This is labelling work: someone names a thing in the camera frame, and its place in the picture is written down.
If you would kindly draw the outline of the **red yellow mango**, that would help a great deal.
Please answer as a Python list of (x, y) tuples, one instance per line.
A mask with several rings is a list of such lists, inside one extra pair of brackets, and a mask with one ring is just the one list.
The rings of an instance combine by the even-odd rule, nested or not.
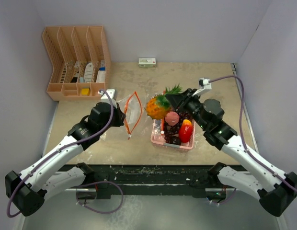
[(179, 139), (182, 143), (187, 143), (190, 141), (193, 129), (194, 127), (192, 125), (192, 122), (188, 119), (184, 119), (179, 130)]

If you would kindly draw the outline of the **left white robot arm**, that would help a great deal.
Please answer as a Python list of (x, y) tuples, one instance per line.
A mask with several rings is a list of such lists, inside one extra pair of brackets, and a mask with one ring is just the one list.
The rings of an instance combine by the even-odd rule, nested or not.
[(78, 163), (66, 172), (58, 173), (58, 170), (97, 142), (110, 127), (123, 126), (125, 117), (115, 101), (99, 102), (92, 108), (90, 115), (74, 125), (48, 154), (20, 173), (10, 171), (5, 176), (6, 195), (9, 198), (7, 216), (14, 216), (10, 213), (12, 204), (27, 217), (35, 213), (45, 201), (66, 189), (110, 184), (106, 177), (98, 176), (85, 163)]

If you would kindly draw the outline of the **orange toy pineapple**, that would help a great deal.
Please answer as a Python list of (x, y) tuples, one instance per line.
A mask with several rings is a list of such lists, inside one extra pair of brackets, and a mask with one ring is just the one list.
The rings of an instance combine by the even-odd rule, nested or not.
[(160, 120), (163, 119), (167, 113), (171, 111), (171, 103), (166, 98), (167, 94), (180, 94), (182, 87), (178, 84), (172, 88), (165, 88), (163, 93), (156, 94), (146, 103), (145, 111), (147, 116), (152, 119)]

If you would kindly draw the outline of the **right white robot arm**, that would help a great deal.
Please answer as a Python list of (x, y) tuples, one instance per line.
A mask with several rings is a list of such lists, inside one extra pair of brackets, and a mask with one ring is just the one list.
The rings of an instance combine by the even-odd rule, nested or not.
[(208, 176), (212, 187), (222, 184), (237, 188), (259, 201), (271, 215), (279, 217), (297, 197), (297, 174), (285, 172), (250, 148), (242, 135), (223, 121), (224, 110), (215, 99), (199, 101), (194, 90), (165, 97), (177, 112), (187, 112), (201, 127), (206, 141), (234, 158), (248, 171), (243, 174), (217, 163)]

